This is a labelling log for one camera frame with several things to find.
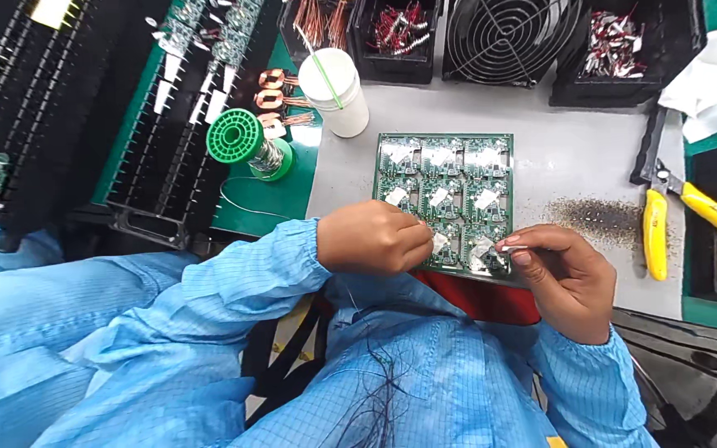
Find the green straw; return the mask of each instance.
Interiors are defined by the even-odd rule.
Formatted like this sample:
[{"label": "green straw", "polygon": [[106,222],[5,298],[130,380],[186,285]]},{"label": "green straw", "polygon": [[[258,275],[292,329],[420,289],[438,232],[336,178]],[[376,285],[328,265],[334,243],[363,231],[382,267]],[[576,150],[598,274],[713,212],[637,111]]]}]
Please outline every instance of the green straw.
[{"label": "green straw", "polygon": [[319,57],[317,57],[316,54],[314,54],[314,48],[312,47],[312,43],[308,41],[306,38],[306,35],[304,34],[304,30],[300,28],[297,24],[293,24],[293,27],[297,30],[298,34],[300,34],[300,37],[304,40],[304,44],[306,45],[306,49],[309,50],[309,53],[312,55],[312,59],[314,59],[314,64],[317,66],[317,69],[319,70],[319,74],[323,76],[323,80],[325,81],[325,85],[328,86],[328,90],[331,91],[332,97],[334,97],[334,101],[336,101],[336,106],[339,107],[339,110],[344,109],[342,107],[342,101],[339,100],[339,97],[336,95],[336,91],[334,90],[333,85],[331,85],[331,82],[328,80],[328,75],[325,74],[325,69],[323,68],[323,65],[319,63]]}]

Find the fan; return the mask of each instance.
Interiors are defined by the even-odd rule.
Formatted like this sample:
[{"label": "fan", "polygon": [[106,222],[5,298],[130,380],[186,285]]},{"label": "fan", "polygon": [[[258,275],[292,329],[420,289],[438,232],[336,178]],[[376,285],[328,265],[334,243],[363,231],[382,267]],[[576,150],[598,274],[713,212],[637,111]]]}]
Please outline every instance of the fan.
[{"label": "fan", "polygon": [[456,0],[442,77],[530,88],[569,41],[583,0]]}]

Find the circuit board module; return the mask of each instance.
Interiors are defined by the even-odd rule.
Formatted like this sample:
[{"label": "circuit board module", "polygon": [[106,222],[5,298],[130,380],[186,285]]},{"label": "circuit board module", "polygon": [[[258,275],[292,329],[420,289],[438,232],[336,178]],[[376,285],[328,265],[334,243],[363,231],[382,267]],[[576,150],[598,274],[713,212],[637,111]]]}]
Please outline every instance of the circuit board module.
[{"label": "circuit board module", "polygon": [[433,230],[421,269],[515,284],[494,244],[512,232],[513,135],[380,134],[373,198]]}]

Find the green spool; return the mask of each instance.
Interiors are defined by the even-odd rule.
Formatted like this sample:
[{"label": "green spool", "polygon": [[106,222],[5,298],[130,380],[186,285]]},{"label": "green spool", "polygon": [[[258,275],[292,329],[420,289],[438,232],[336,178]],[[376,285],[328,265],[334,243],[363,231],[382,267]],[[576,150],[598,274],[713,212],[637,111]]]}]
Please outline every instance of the green spool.
[{"label": "green spool", "polygon": [[[295,162],[295,153],[283,139],[274,139],[274,144],[284,154],[281,166],[273,172],[259,171],[254,167],[251,172],[256,178],[266,182],[278,180],[286,175]],[[225,111],[206,132],[206,149],[218,162],[248,162],[256,157],[264,143],[264,128],[253,113],[245,109],[234,108]]]}]

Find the white cup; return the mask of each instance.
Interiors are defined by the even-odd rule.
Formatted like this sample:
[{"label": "white cup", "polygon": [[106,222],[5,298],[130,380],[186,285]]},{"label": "white cup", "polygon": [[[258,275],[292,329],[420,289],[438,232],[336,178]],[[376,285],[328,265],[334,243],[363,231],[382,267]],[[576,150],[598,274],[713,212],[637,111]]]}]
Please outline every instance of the white cup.
[{"label": "white cup", "polygon": [[370,122],[370,110],[364,101],[359,72],[350,55],[336,48],[324,48],[315,52],[323,66],[336,96],[342,102],[342,109],[336,101],[314,63],[311,55],[306,58],[298,72],[300,89],[317,108],[323,121],[331,131],[340,137],[355,137]]}]

